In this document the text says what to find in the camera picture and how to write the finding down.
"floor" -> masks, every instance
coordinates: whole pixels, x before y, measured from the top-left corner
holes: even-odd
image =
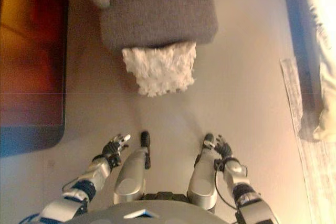
[[[0,222],[18,223],[60,195],[115,134],[132,135],[122,160],[151,133],[147,192],[185,193],[207,132],[222,134],[248,166],[282,223],[310,223],[302,167],[279,59],[294,57],[285,0],[215,0],[219,31],[196,48],[196,82],[184,93],[138,95],[121,55],[99,38],[98,12],[89,0],[70,0],[66,130],[55,147],[2,158]],[[90,210],[112,204],[113,171]],[[225,195],[220,177],[219,189]],[[220,200],[216,214],[233,222]]]

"armchair cushion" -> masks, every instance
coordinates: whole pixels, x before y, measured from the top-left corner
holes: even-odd
[[[111,0],[100,19],[109,49],[207,43],[218,27],[213,0]]]

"white fringe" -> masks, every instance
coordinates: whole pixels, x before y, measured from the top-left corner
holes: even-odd
[[[195,42],[181,42],[158,49],[124,48],[126,70],[137,78],[139,94],[155,97],[185,91],[195,81],[195,46]]]

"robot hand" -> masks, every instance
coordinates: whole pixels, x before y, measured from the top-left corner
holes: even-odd
[[[121,164],[120,153],[128,147],[126,142],[131,138],[131,135],[122,136],[118,134],[111,141],[109,141],[103,148],[102,154],[94,157],[93,160],[97,158],[104,157],[108,161],[111,170]]]
[[[278,224],[278,220],[268,204],[256,193],[247,177],[247,168],[234,158],[228,143],[218,136],[214,150],[222,156],[214,166],[223,172],[224,181],[237,207],[238,224]]]
[[[74,185],[63,191],[60,198],[49,203],[38,216],[38,223],[65,222],[87,212],[88,203],[97,191],[103,189],[112,169],[121,164],[120,152],[126,147],[130,135],[118,134],[93,158],[88,169],[74,180]]]

